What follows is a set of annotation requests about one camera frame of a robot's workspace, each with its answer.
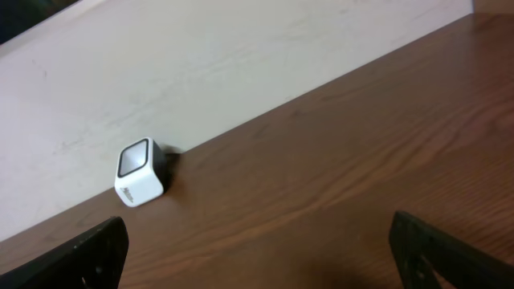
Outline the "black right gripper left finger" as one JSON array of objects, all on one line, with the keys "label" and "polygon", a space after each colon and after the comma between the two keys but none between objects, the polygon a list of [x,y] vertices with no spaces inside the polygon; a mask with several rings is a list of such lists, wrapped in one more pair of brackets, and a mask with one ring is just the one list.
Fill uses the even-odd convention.
[{"label": "black right gripper left finger", "polygon": [[1,287],[117,288],[128,248],[123,219],[112,217],[1,275]]}]

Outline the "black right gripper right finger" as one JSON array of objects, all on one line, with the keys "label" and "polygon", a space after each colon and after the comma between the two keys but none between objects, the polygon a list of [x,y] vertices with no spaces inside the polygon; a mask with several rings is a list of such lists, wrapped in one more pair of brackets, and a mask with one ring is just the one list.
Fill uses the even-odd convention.
[{"label": "black right gripper right finger", "polygon": [[440,288],[437,275],[456,288],[513,287],[513,266],[405,211],[394,214],[389,244],[404,288]]}]

